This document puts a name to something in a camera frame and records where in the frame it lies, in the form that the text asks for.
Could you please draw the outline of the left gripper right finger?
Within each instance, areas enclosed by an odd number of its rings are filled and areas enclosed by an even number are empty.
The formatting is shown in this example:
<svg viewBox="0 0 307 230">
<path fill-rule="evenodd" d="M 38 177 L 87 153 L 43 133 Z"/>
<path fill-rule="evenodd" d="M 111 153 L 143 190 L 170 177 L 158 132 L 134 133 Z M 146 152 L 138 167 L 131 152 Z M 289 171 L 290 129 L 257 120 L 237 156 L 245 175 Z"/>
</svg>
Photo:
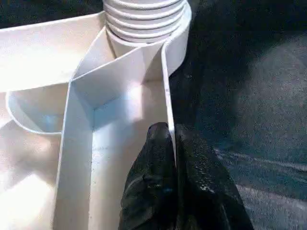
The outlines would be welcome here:
<svg viewBox="0 0 307 230">
<path fill-rule="evenodd" d="M 179 230 L 251 230 L 228 170 L 196 132 L 176 126 Z"/>
</svg>

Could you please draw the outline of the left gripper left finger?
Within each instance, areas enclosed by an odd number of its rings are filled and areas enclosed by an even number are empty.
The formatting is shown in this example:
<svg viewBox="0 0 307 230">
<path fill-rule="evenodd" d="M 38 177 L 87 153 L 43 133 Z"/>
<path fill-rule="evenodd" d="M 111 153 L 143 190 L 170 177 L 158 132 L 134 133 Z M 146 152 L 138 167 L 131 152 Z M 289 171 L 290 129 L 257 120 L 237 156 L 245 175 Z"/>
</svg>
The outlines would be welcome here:
<svg viewBox="0 0 307 230">
<path fill-rule="evenodd" d="M 177 219 L 177 171 L 165 122 L 148 128 L 121 199 L 120 230 L 174 230 Z"/>
</svg>

